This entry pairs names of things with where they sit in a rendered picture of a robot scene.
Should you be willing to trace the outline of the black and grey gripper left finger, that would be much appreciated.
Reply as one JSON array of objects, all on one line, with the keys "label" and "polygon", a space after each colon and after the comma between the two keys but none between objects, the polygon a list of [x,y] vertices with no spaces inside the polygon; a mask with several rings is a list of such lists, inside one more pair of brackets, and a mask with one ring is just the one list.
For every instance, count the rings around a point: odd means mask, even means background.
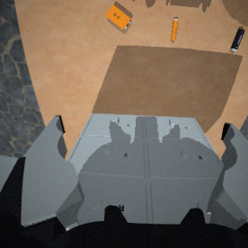
[{"label": "black and grey gripper left finger", "polygon": [[14,165],[0,192],[0,248],[45,248],[79,226],[84,194],[64,133],[56,115]]}]

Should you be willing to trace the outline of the grey drawer marked r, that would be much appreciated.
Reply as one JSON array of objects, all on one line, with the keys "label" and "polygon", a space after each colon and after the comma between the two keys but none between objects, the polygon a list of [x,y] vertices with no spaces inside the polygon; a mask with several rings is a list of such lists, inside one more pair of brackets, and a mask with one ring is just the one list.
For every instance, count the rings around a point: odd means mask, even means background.
[{"label": "grey drawer marked r", "polygon": [[145,181],[83,176],[78,180],[84,193],[84,203],[77,214],[79,225],[104,221],[104,210],[109,205],[119,207],[128,223],[146,223]]}]

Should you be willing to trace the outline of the grey drawer front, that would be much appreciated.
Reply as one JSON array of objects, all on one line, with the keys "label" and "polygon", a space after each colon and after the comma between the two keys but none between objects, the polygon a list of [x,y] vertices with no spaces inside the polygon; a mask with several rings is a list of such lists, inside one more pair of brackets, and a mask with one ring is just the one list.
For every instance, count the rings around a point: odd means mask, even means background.
[{"label": "grey drawer front", "polygon": [[97,137],[143,138],[142,119],[140,116],[94,114],[83,135]]},{"label": "grey drawer front", "polygon": [[145,178],[143,140],[81,137],[69,163],[76,173]]},{"label": "grey drawer front", "polygon": [[147,140],[146,146],[149,178],[215,180],[221,174],[208,143]]},{"label": "grey drawer front", "polygon": [[206,141],[193,119],[145,117],[145,127],[150,139]]},{"label": "grey drawer front", "polygon": [[[205,222],[216,182],[150,182],[153,224],[180,224],[191,208],[200,208]],[[198,203],[198,204],[197,204]]]}]

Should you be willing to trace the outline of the black aa battery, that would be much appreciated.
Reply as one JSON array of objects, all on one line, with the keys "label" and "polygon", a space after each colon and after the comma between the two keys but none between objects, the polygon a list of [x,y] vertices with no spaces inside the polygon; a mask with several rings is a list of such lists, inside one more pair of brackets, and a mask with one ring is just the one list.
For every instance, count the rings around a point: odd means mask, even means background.
[{"label": "black aa battery", "polygon": [[235,36],[234,43],[233,43],[232,48],[231,48],[232,51],[237,51],[237,49],[239,47],[239,44],[240,44],[240,42],[242,40],[242,37],[244,35],[244,32],[245,32],[245,30],[243,30],[243,29],[238,30],[238,32],[237,32],[237,34]]}]

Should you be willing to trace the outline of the orange 9v battery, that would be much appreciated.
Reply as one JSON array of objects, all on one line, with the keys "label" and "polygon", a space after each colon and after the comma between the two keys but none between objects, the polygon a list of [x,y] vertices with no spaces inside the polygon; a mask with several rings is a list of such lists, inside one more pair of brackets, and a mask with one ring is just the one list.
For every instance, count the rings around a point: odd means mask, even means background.
[{"label": "orange 9v battery", "polygon": [[126,30],[128,27],[127,25],[130,24],[131,21],[131,19],[115,5],[112,5],[105,16],[116,23],[122,30]]}]

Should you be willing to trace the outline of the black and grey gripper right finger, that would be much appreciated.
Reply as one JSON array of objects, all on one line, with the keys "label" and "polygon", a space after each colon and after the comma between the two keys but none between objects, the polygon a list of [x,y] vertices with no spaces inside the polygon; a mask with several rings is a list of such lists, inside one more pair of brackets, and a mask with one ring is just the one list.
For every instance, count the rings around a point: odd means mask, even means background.
[{"label": "black and grey gripper right finger", "polygon": [[209,223],[248,236],[248,140],[231,123],[225,123],[221,140],[226,146],[224,167],[208,202]]}]

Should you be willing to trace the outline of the white chest of drawers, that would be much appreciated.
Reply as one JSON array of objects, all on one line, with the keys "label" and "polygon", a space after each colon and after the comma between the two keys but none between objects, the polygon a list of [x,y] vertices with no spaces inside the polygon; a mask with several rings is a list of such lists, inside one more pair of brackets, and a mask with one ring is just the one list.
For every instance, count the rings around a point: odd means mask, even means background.
[{"label": "white chest of drawers", "polygon": [[[119,115],[119,116],[140,116],[142,118],[142,132],[143,138],[130,138],[130,137],[99,137],[99,138],[116,138],[116,139],[134,139],[134,140],[143,140],[143,147],[144,147],[144,161],[145,161],[145,178],[135,178],[135,177],[119,177],[119,176],[107,176],[107,175],[95,175],[95,174],[85,174],[85,173],[77,173],[77,176],[83,177],[93,177],[93,178],[103,178],[103,179],[115,179],[115,180],[129,180],[129,181],[145,181],[146,184],[146,223],[153,224],[152,221],[152,207],[151,207],[151,194],[150,194],[150,182],[217,182],[218,179],[215,180],[188,180],[188,179],[154,179],[149,178],[149,170],[148,170],[148,159],[147,159],[147,148],[146,142],[147,140],[153,141],[174,141],[174,142],[199,142],[199,143],[208,143],[209,147],[211,148],[212,152],[214,153],[216,159],[218,160],[220,166],[224,167],[223,163],[221,162],[220,158],[218,157],[215,149],[210,144],[208,138],[206,137],[205,133],[199,126],[199,123],[195,120],[195,118],[181,118],[181,117],[163,117],[163,116],[143,116],[143,115],[121,115],[121,114],[99,114],[99,113],[91,113],[88,121],[86,121],[82,132],[80,133],[78,139],[75,142],[75,145],[69,154],[67,161],[70,162],[75,149],[81,139],[81,137],[97,137],[97,136],[84,136],[83,133],[89,124],[92,116],[96,115]],[[150,139],[146,138],[146,128],[145,128],[145,119],[144,117],[160,117],[160,118],[179,118],[179,119],[193,119],[196,125],[198,126],[201,134],[206,139],[206,141],[193,141],[193,140],[171,140],[171,139]]]}]

